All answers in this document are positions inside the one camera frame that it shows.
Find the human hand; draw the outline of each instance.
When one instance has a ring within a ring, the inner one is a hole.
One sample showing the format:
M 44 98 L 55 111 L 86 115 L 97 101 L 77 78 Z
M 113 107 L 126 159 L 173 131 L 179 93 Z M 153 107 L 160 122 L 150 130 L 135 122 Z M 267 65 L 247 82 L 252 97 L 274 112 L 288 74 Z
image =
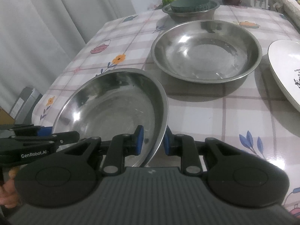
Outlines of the human hand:
M 19 167 L 10 169 L 8 172 L 10 179 L 3 186 L 0 186 L 0 205 L 5 205 L 6 208 L 14 208 L 20 202 L 14 184 L 14 178 L 19 169 Z

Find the green bowl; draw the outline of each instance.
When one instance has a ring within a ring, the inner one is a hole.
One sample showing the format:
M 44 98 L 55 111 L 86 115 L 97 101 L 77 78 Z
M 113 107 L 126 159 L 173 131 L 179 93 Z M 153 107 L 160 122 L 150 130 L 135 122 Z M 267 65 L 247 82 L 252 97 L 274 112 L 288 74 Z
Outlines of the green bowl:
M 200 12 L 210 9 L 210 0 L 175 0 L 171 2 L 174 13 Z

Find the white curtain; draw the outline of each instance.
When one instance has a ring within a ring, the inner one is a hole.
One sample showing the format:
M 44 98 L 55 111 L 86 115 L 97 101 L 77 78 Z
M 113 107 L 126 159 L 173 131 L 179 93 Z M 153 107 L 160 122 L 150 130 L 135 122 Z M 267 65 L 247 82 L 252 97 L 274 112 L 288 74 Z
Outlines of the white curtain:
M 0 0 L 0 106 L 25 86 L 44 94 L 107 21 L 131 14 L 130 0 Z

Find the white oval plate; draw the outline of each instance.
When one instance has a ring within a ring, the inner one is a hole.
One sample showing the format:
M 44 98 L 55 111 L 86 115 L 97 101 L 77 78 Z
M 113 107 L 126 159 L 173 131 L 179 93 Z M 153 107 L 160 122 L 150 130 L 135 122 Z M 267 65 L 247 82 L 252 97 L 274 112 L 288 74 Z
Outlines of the white oval plate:
M 300 43 L 277 40 L 269 46 L 268 56 L 275 81 L 300 112 Z

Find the floral tablecloth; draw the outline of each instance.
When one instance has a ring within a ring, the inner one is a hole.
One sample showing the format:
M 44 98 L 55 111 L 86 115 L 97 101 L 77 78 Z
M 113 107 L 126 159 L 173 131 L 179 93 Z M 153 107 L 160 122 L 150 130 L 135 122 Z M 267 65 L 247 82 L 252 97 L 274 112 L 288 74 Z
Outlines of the floral tablecloth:
M 55 80 L 33 111 L 35 125 L 52 126 L 63 104 L 80 86 L 107 70 L 133 67 L 155 75 L 169 101 L 169 127 L 173 133 L 198 141 L 215 137 L 284 169 L 290 189 L 284 206 L 300 217 L 300 113 L 280 91 L 268 66 L 267 50 L 276 40 L 300 42 L 300 35 L 282 14 L 245 7 L 220 6 L 215 19 L 245 27 L 260 42 L 263 59 L 242 80 L 201 85 L 163 73 L 149 52 L 158 34 L 174 22 L 161 10 L 106 23 Z M 159 151 L 150 163 L 166 162 Z

